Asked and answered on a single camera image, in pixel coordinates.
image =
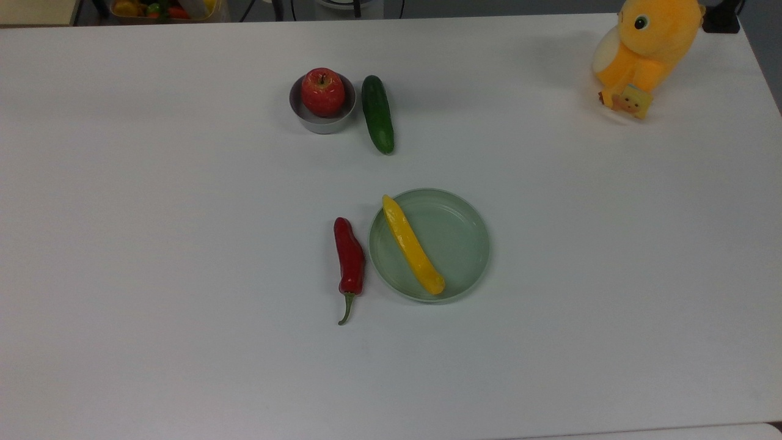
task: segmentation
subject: yellow pepper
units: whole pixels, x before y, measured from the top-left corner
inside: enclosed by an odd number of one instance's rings
[[[445,290],[445,279],[426,256],[402,208],[391,197],[383,196],[383,212],[396,244],[402,250],[415,278],[430,294],[441,294]]]
[[[114,4],[114,13],[118,16],[138,16],[138,7],[128,0],[120,0]]]

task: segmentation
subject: green cucumber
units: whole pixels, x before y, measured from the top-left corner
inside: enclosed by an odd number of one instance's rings
[[[361,105],[372,143],[383,154],[393,153],[393,126],[386,88],[380,78],[369,75],[361,85]]]

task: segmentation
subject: red apple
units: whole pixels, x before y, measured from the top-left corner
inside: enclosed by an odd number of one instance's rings
[[[301,100],[317,116],[334,116],[345,102],[345,85],[333,70],[310,70],[301,81]]]

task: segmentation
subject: green plate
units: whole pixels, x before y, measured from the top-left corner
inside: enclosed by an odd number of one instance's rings
[[[418,282],[391,234],[382,208],[369,229],[369,258],[380,277],[416,301],[445,301],[470,291],[486,270],[490,254],[489,233],[475,208],[441,189],[413,189],[394,200],[445,279],[445,290],[432,295]]]

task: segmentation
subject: floor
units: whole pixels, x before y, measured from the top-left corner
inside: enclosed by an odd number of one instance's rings
[[[228,2],[231,21],[274,21],[271,0],[224,0]],[[502,16],[556,13],[613,13],[624,0],[374,0],[382,2],[386,18],[429,18],[445,16]],[[314,20],[315,0],[283,0],[284,20]],[[719,0],[701,0],[713,6]],[[782,111],[782,2],[749,0],[741,10],[741,24],[749,38],[771,93]],[[92,0],[82,0],[77,12],[77,26],[119,25],[109,18],[101,19]]]

